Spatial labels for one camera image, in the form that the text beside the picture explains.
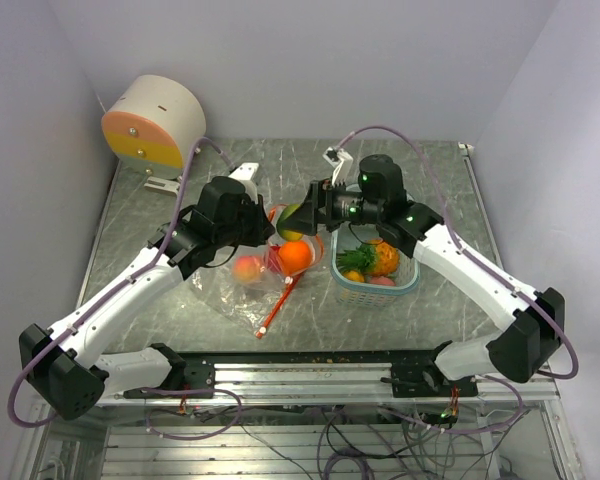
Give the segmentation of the green yellow toy mango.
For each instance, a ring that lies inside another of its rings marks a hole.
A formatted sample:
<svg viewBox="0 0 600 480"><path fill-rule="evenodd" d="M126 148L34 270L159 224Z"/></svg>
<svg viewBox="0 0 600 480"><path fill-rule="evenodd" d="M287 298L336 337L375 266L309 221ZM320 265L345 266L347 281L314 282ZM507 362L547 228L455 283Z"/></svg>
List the green yellow toy mango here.
<svg viewBox="0 0 600 480"><path fill-rule="evenodd" d="M289 204L283 208L281 213L278 216L276 221L276 231L277 234L285 241L285 242L297 242L303 238L303 234L301 232L295 231L289 228L288 219L292 216L292 214L299 208L299 204Z"/></svg>

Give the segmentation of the toy orange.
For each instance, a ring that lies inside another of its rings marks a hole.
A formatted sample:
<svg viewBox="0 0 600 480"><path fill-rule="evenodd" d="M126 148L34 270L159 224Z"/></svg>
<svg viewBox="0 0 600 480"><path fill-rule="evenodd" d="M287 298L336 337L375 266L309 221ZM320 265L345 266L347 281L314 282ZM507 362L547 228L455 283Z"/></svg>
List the toy orange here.
<svg viewBox="0 0 600 480"><path fill-rule="evenodd" d="M291 241L283 244L278 250L283 270L294 275L308 268L313 262L313 253L304 241Z"/></svg>

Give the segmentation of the toy peach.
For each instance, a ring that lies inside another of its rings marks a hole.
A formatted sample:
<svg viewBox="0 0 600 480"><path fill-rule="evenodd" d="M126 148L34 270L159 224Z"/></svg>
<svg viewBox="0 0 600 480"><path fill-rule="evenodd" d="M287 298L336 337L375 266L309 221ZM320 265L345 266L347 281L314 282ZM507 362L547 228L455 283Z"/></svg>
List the toy peach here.
<svg viewBox="0 0 600 480"><path fill-rule="evenodd" d="M233 279L242 285L251 285L261 281L265 270L262 258L245 255L237 258L232 267Z"/></svg>

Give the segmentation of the red toy apple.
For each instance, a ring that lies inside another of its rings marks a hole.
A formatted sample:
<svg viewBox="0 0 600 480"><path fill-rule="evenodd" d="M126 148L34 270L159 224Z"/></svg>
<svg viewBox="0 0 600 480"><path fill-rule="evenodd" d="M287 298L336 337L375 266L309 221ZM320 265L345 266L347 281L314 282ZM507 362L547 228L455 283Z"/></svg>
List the red toy apple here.
<svg viewBox="0 0 600 480"><path fill-rule="evenodd" d="M284 262L279 255L279 250L279 245L269 245L264 254L264 262L269 271L280 276L285 276L286 269Z"/></svg>

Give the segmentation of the clear orange zip top bag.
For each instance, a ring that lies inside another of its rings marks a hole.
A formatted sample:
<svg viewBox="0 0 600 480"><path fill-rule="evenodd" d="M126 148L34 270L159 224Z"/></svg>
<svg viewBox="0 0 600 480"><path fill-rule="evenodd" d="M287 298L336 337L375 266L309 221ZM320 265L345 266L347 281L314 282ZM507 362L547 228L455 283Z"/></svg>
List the clear orange zip top bag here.
<svg viewBox="0 0 600 480"><path fill-rule="evenodd" d="M300 241L306 242L312 250L313 262L303 271L294 275L280 276L269 271L264 262L264 254L269 245L286 242L274 233L266 245L260 247L241 247L232 260L215 269L200 269L193 274L190 285L194 294L207 306L232 322L243 326L255 335L263 338L269 327L288 300L302 276L318 266L324 255L324 244L318 236L306 236ZM234 261L240 256L256 255L262 258L265 270L260 282L242 285L232 276Z"/></svg>

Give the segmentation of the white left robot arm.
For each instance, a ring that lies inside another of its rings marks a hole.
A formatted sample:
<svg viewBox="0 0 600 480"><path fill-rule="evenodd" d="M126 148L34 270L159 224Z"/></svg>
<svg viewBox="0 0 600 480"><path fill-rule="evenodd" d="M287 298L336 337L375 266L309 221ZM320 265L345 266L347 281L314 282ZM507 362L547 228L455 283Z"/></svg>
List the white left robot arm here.
<svg viewBox="0 0 600 480"><path fill-rule="evenodd" d="M196 204L177 212L131 264L74 313L19 336L23 380L64 420L74 420L101 397L152 388L172 397L183 387L179 357L164 346L105 354L113 337L154 300L201 268L215 267L218 251L266 243L274 228L245 163L204 185Z"/></svg>

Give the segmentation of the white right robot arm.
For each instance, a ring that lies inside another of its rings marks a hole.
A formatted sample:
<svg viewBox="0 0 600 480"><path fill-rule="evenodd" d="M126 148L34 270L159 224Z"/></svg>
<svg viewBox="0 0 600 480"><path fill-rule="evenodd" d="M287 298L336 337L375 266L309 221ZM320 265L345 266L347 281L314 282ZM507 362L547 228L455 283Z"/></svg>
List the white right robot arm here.
<svg viewBox="0 0 600 480"><path fill-rule="evenodd" d="M342 224L371 225L385 244L416 260L462 291L498 331L436 347L420 375L439 396L456 380L499 373L516 383L538 374L563 344L565 300L555 289L539 291L516 280L449 230L448 221L408 197L401 168L387 155L359 164L357 188L333 179L311 183L303 202L279 222L282 231L314 236Z"/></svg>

